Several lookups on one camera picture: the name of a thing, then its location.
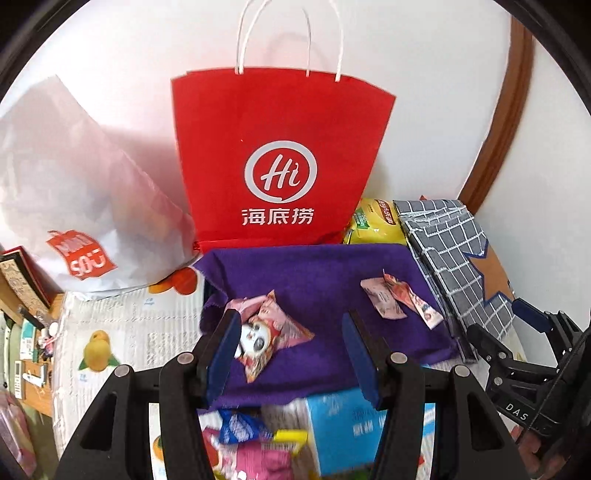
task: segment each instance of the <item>purple towel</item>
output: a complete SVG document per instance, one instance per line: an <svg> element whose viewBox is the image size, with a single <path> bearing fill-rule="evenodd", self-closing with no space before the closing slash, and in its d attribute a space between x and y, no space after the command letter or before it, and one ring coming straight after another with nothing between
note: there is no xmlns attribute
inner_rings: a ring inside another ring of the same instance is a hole
<svg viewBox="0 0 591 480"><path fill-rule="evenodd" d="M313 340L276 352L267 367L247 384L244 366L232 362L223 395L214 407L285 404L294 398L357 385L341 333L341 319L356 309L375 336L393 351L421 364L457 355L445 322L433 330L402 306L408 318L385 320L359 283L379 277L382 269L409 283L429 305L437 303L411 252L403 245L315 245L219 249L196 263L216 287L206 302L201 328L210 332L231 299L256 297L275 290L281 308L316 334Z"/></svg>

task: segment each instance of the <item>robotic arm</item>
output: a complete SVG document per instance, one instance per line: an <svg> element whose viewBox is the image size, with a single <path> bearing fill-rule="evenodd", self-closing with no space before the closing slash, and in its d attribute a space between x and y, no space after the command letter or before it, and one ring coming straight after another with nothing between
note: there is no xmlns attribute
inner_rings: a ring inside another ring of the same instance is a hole
<svg viewBox="0 0 591 480"><path fill-rule="evenodd" d="M391 352L383 339L373 338L356 312L345 314L343 339L360 388L374 408L388 411L371 480L415 479L425 403L436 404L434 480L529 478L497 410L541 435L549 445L546 452L560 435L561 452L573 457L581 435L589 430L580 419L590 417L584 399L590 398L591 388L575 366L586 364L584 353L591 349L580 346L586 333L564 317L549 319L553 327L547 332L555 352L561 353L562 375L557 369L513 360L484 329L470 327L470 340L491 365L485 393L464 365L451 372L421 367L403 353ZM55 480L152 480L149 403L160 404L168 480L215 480L196 410L208 408L222 393L239 338L239 314L228 310L213 334L162 368L135 372L128 365L118 366L78 425ZM560 343L565 338L571 346ZM25 480L2 442L0 460L3 480Z"/></svg>

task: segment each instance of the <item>yellow snack bag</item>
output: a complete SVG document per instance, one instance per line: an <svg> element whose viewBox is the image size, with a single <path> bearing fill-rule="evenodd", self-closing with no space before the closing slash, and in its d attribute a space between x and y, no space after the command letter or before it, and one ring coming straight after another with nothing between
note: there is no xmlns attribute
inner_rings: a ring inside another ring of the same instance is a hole
<svg viewBox="0 0 591 480"><path fill-rule="evenodd" d="M406 245L394 204L385 200L361 199L343 243Z"/></svg>
<svg viewBox="0 0 591 480"><path fill-rule="evenodd" d="M300 453L307 442L308 432L306 430L277 430L273 437L273 443L284 443L285 448L291 452L292 456Z"/></svg>

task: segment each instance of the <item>paper bag handle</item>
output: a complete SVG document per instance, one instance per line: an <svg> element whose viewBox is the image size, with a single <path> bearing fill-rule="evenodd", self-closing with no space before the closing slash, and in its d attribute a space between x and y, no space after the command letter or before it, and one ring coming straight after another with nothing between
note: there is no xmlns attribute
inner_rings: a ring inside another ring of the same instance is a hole
<svg viewBox="0 0 591 480"><path fill-rule="evenodd" d="M242 10L242 15L241 15L241 19L240 19L240 23L239 23L239 27L238 27L238 39L240 38L240 33L242 31L242 23L244 20L244 15L246 14L246 10L248 9L248 7L250 6L250 4L253 1L254 0L248 0L244 9ZM248 39L252 33L252 30L254 29L256 21L261 16L261 12L272 1L273 0L264 0L264 2L261 4L261 6L256 11L254 18L252 19L252 22L251 22L250 26L248 27L248 31L246 32L246 36L244 37L244 42L242 43L242 50L240 52L240 56L238 57L238 72L237 73L240 75L242 75L244 73L244 57L246 55L246 45L248 44ZM338 82L338 81L340 81L340 72L341 72L341 66L343 63L343 48L344 48L344 44L345 44L345 34L344 34L344 30L343 30L343 22L341 22L339 9L337 8L337 6L335 4L335 0L328 0L328 2L330 3L330 6L333 8L336 18L337 18L337 22L339 23L339 31L340 31L339 60L337 62L336 74L335 74L335 82ZM308 14L306 13L305 10L304 10L304 14L306 15L306 21L308 23L308 27L310 28L310 20L309 20ZM308 44L309 44L308 53L310 56L311 33L308 36Z"/></svg>
<svg viewBox="0 0 591 480"><path fill-rule="evenodd" d="M242 27L244 26L244 16L246 15L246 10L251 6L254 0L248 0L242 9L242 13L240 14L240 20L238 21L238 33L236 35L236 65L234 67L234 73L239 74L238 72L238 61L240 59L240 36L242 35ZM306 17L306 27L308 29L308 63L306 65L306 76L310 76L310 49L312 47L312 30L310 28L310 17L308 16L308 12L305 8L302 7L302 11L304 12L304 16Z"/></svg>

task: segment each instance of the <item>plaid fabric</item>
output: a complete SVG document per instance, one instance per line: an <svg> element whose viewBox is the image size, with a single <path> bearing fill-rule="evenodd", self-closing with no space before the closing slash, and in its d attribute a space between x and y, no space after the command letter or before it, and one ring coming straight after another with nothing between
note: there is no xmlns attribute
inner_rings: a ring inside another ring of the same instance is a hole
<svg viewBox="0 0 591 480"><path fill-rule="evenodd" d="M486 235L459 200L394 204L421 272L446 314L452 336L466 360L475 358L467 344L466 328L478 323L500 340L514 318L506 298L496 295L484 303L482 277L464 255L483 255Z"/></svg>

